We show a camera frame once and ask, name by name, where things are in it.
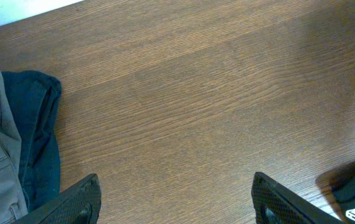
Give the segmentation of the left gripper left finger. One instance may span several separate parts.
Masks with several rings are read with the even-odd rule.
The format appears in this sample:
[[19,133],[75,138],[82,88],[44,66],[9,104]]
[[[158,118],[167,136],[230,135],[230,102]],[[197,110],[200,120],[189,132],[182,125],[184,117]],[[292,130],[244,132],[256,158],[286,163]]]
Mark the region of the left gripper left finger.
[[96,224],[100,210],[99,179],[89,174],[15,224]]

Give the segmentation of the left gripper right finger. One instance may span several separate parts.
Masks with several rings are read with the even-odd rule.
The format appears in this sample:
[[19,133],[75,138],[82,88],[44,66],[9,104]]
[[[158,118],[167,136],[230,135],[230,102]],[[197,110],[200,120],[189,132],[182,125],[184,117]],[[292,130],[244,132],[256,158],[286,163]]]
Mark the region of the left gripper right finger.
[[343,224],[263,172],[256,172],[251,196],[257,224]]

